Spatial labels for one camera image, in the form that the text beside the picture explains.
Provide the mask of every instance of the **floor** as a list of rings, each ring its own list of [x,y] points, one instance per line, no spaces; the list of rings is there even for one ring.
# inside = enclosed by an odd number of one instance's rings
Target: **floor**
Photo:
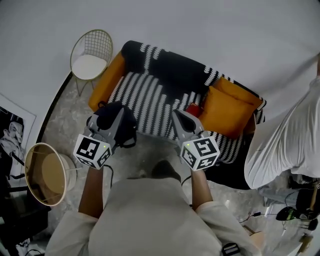
[[[92,88],[87,86],[81,97],[77,94],[77,88],[72,78],[51,115],[46,127],[43,142],[52,145],[59,153],[70,156],[77,167],[82,165],[72,156],[78,134],[83,133],[86,120],[92,114],[87,102],[92,93]],[[166,140],[154,138],[142,134],[137,136],[137,144],[134,148],[118,148],[108,164],[114,169],[113,183],[132,176],[139,175],[141,170],[149,172],[161,159],[167,159],[174,169],[184,179],[190,175],[186,165],[181,164],[175,152],[175,145]],[[49,227],[47,231],[52,233],[58,225],[63,214],[68,211],[77,211],[88,168],[83,167],[77,171],[75,187],[69,191],[62,203],[52,208],[49,213]],[[106,201],[110,191],[111,172],[106,169],[103,174],[104,190],[103,200]],[[286,177],[278,177],[274,186],[285,186]],[[263,207],[262,197],[255,191],[243,191],[215,184],[208,181],[214,200],[223,202],[232,211],[239,222],[244,221],[250,213],[278,213],[283,205],[274,205],[273,208]],[[183,185],[186,196],[191,200],[191,182],[188,180]],[[298,228],[299,221],[292,220],[282,223],[275,219],[275,215],[261,215],[252,217],[245,223],[249,228],[265,233],[265,246],[263,255],[275,255],[277,249],[291,247],[298,242],[302,230]]]

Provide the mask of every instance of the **orange cushion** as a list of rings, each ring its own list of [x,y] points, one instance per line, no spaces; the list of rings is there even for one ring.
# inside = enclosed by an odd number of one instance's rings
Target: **orange cushion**
[[[230,82],[224,77],[221,77],[213,87],[220,92],[234,97],[237,100],[253,105],[255,109],[262,104],[261,99],[254,96],[251,92],[241,88],[239,85]]]
[[[199,119],[206,131],[214,131],[237,139],[256,107],[225,94],[212,86]]]

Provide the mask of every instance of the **white shirt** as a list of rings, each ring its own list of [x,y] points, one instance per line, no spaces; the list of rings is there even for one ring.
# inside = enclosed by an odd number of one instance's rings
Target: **white shirt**
[[[256,189],[288,169],[320,178],[320,76],[291,109],[256,126],[244,177]]]
[[[248,233],[219,202],[193,211],[173,178],[115,183],[99,219],[67,212],[46,256],[220,256],[237,243],[246,256],[261,256]]]

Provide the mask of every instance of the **gold wire chair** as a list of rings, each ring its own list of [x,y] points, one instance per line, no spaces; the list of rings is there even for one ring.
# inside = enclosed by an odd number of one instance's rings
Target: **gold wire chair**
[[[101,29],[94,29],[79,38],[70,56],[70,69],[75,77],[78,95],[81,96],[87,83],[99,77],[108,67],[113,54],[110,35]],[[81,91],[78,80],[85,81]]]

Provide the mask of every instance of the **poster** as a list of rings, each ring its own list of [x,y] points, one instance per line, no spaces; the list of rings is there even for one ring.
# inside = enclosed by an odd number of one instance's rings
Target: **poster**
[[[1,175],[18,176],[24,172],[23,166],[12,155],[25,161],[25,149],[35,118],[0,94]]]

